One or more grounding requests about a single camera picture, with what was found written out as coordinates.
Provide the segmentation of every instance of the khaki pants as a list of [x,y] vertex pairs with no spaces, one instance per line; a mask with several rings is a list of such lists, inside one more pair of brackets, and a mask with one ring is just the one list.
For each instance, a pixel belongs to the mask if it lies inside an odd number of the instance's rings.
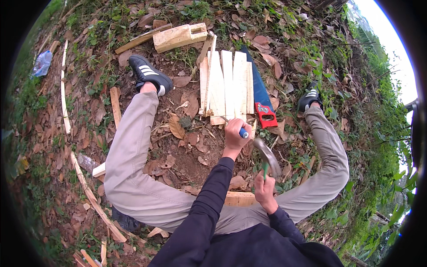
[[[105,194],[116,209],[140,222],[173,232],[196,197],[155,181],[142,170],[158,106],[155,92],[140,93],[123,114],[105,164]],[[297,223],[334,199],[348,181],[348,161],[335,129],[318,107],[305,112],[323,168],[304,184],[276,197]],[[224,206],[215,234],[239,232],[259,223],[269,226],[259,204]]]

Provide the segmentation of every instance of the white stripes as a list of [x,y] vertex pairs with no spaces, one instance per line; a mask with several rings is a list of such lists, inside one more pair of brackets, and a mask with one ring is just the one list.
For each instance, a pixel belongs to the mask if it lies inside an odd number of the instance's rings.
[[155,73],[149,66],[147,65],[142,65],[139,66],[139,69],[141,70],[142,74],[144,74],[145,76],[148,75],[158,75],[158,73]]

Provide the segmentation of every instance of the hammer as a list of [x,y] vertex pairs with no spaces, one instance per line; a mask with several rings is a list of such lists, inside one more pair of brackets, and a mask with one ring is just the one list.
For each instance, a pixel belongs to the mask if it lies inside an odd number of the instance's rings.
[[264,141],[262,141],[260,138],[255,138],[254,146],[258,148],[258,150],[260,151],[260,155],[262,159],[261,167],[264,170],[264,180],[266,179],[266,174],[267,174],[269,165],[272,170],[273,178],[277,180],[280,177],[282,170],[279,166],[279,162],[277,161],[276,156],[273,154],[271,149],[264,144]]

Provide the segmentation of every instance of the black sneaker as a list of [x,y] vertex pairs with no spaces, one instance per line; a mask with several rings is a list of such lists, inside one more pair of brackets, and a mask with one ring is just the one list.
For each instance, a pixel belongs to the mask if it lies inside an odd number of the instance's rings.
[[136,229],[138,229],[140,226],[141,227],[145,226],[144,223],[132,218],[129,215],[121,213],[114,206],[111,208],[111,212],[112,212],[111,217],[113,218],[113,220],[116,220],[120,224],[120,226],[126,231],[133,232]]
[[129,65],[131,65],[136,75],[136,89],[140,90],[141,86],[146,82],[152,82],[157,88],[157,96],[165,95],[173,87],[172,80],[156,70],[150,62],[140,55],[132,55],[129,57]]
[[314,101],[317,101],[320,104],[320,108],[323,110],[322,98],[317,88],[317,82],[311,82],[307,89],[310,90],[310,92],[303,94],[298,100],[298,110],[301,112],[307,111]]

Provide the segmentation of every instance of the thin wooden strip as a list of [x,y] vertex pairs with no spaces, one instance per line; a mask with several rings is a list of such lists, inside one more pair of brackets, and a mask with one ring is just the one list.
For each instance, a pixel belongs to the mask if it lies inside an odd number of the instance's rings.
[[122,112],[120,111],[119,92],[117,91],[117,87],[111,87],[110,97],[111,106],[113,107],[114,123],[116,124],[116,129],[118,129],[120,120],[122,119]]
[[82,173],[82,170],[80,169],[80,166],[77,162],[76,155],[73,151],[70,153],[71,162],[74,165],[74,169],[76,170],[77,177],[79,178],[80,183],[82,184],[83,192],[85,193],[86,197],[89,199],[92,206],[95,208],[95,210],[100,215],[101,219],[105,222],[105,224],[108,226],[108,228],[113,232],[113,234],[118,238],[121,242],[126,242],[126,237],[117,229],[117,227],[110,221],[110,219],[105,214],[104,210],[101,208],[101,206],[97,203],[97,199],[94,196],[92,190],[87,185],[85,176]]
[[133,38],[132,40],[130,40],[129,43],[127,43],[127,44],[125,44],[125,45],[120,46],[119,48],[117,48],[115,50],[115,52],[116,52],[117,55],[121,54],[121,53],[125,52],[126,50],[129,50],[129,49],[131,49],[131,48],[133,48],[133,47],[135,47],[135,46],[137,46],[139,44],[142,44],[143,42],[151,39],[151,37],[153,37],[154,34],[156,34],[158,32],[162,32],[162,31],[170,29],[170,28],[172,28],[172,24],[169,23],[169,24],[166,24],[164,26],[161,26],[161,27],[158,27],[156,29],[153,29],[153,30],[151,30],[149,32],[143,33],[140,36],[137,36],[137,37]]
[[65,40],[64,55],[62,56],[62,68],[61,68],[61,103],[62,103],[62,116],[64,117],[65,132],[69,134],[71,125],[70,125],[70,119],[68,118],[67,104],[65,102],[65,82],[64,82],[65,59],[67,56],[67,47],[68,47],[68,40]]

